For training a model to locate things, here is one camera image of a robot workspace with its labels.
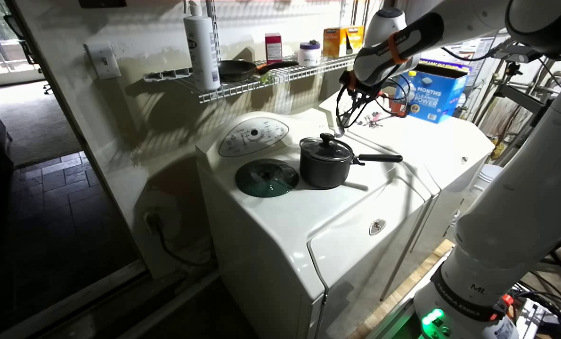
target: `carpet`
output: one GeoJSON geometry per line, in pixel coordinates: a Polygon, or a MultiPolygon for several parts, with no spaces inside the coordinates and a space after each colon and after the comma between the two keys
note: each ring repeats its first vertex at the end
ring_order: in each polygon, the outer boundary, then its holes
{"type": "Polygon", "coordinates": [[[13,138],[9,157],[17,168],[81,150],[46,82],[0,87],[0,119],[13,138]]]}

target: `lid knob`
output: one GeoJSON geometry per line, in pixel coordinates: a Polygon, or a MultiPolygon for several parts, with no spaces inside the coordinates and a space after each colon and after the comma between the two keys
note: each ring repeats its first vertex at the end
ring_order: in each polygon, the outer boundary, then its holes
{"type": "Polygon", "coordinates": [[[320,139],[322,139],[322,146],[330,146],[330,142],[334,140],[334,135],[330,133],[320,133],[320,139]]]}

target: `green glass lid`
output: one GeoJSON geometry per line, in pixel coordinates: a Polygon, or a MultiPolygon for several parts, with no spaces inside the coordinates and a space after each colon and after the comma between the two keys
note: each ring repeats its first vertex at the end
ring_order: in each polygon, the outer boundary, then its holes
{"type": "Polygon", "coordinates": [[[258,198],[272,198],[294,189],[299,174],[288,163],[276,159],[257,159],[242,165],[235,175],[242,193],[258,198]]]}

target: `wooden board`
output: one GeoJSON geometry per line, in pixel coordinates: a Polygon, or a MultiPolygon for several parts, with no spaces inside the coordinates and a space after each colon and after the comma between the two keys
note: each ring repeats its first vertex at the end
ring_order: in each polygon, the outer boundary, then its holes
{"type": "Polygon", "coordinates": [[[379,325],[385,316],[392,311],[405,295],[418,283],[429,270],[448,253],[454,244],[444,240],[431,255],[405,281],[385,299],[373,313],[348,337],[349,339],[364,339],[379,325]]]}

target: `black chair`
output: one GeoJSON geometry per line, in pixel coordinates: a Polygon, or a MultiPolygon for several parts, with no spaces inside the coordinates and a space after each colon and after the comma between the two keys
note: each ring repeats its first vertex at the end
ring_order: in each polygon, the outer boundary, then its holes
{"type": "MultiPolygon", "coordinates": [[[[20,26],[18,26],[18,23],[16,22],[15,17],[13,17],[12,15],[5,15],[4,16],[4,21],[9,25],[10,29],[13,30],[13,32],[15,32],[15,34],[18,38],[18,43],[20,44],[21,48],[23,48],[24,56],[27,58],[27,62],[30,65],[38,65],[39,66],[39,64],[40,64],[39,60],[37,60],[37,57],[35,56],[35,54],[33,54],[31,49],[29,48],[29,45],[27,44],[27,41],[24,40],[23,32],[20,29],[20,26]]],[[[37,71],[39,73],[43,73],[43,71],[41,70],[41,67],[39,69],[37,69],[37,71]]],[[[46,83],[42,88],[44,89],[44,94],[50,94],[49,92],[52,92],[52,87],[48,83],[46,83]]]]}

